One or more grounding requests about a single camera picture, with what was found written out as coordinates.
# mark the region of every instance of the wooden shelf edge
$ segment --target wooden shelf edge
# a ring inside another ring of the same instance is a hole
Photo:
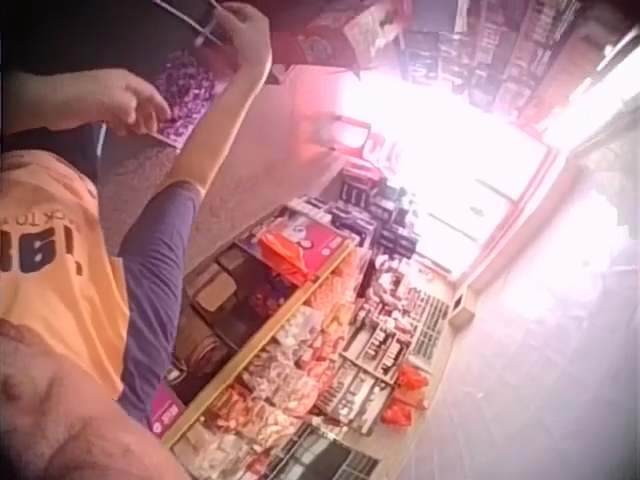
[[[295,312],[304,301],[329,276],[335,267],[354,248],[353,242],[347,240],[333,254],[327,264],[319,272],[315,281],[309,281],[300,287],[291,298],[264,324],[264,326],[249,339],[240,351],[213,377],[213,379],[198,393],[176,422],[162,436],[161,443],[171,448],[187,430],[200,418],[211,402],[220,392],[231,384],[249,363],[253,356],[276,334],[284,322]]]

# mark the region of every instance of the fingers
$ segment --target fingers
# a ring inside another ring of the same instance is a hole
[[[153,121],[156,119],[166,120],[171,117],[171,109],[156,87],[146,80],[131,74],[127,81],[127,90],[131,92],[137,100],[138,105],[144,105],[145,112],[153,112]]]
[[[242,2],[225,2],[221,10],[233,13],[239,20],[250,23],[252,20],[259,20],[264,15],[255,7]]]
[[[218,8],[215,13],[215,18],[231,36],[237,35],[244,27],[240,19],[225,8]]]
[[[216,18],[233,34],[243,26],[262,21],[265,17],[259,10],[246,3],[226,2],[216,10]]]

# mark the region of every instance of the person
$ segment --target person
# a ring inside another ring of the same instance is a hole
[[[3,456],[25,478],[188,478],[144,422],[170,365],[198,205],[271,62],[262,14],[227,3],[215,15],[239,70],[116,258],[107,255],[89,179],[48,151],[3,153],[0,431]],[[153,132],[170,114],[150,84],[122,70],[13,72],[3,83],[3,134],[98,121]]]

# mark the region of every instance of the red package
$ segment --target red package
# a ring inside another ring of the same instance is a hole
[[[427,409],[427,389],[419,388],[416,390],[407,390],[406,388],[396,388],[393,392],[393,400],[407,405],[416,410]]]
[[[234,430],[249,422],[252,404],[249,392],[239,385],[226,388],[205,411],[207,422],[216,428]]]
[[[429,379],[417,368],[404,363],[398,369],[396,384],[405,390],[420,390],[429,385]]]
[[[261,477],[266,473],[270,460],[271,458],[268,453],[259,453],[249,460],[247,471],[256,477]]]
[[[382,423],[392,427],[410,427],[413,423],[413,409],[392,400],[382,412],[381,420]]]

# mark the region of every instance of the orange bag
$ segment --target orange bag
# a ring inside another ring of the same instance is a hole
[[[288,280],[301,286],[309,279],[309,270],[302,258],[302,249],[277,233],[265,232],[258,240],[265,262]]]
[[[407,428],[413,423],[413,410],[408,405],[392,400],[382,412],[381,420],[392,427]]]
[[[429,379],[417,368],[404,363],[398,370],[396,385],[405,390],[420,390],[429,385]]]
[[[393,400],[404,405],[408,405],[416,410],[427,409],[426,388],[417,390],[407,390],[406,388],[397,387],[393,392]]]

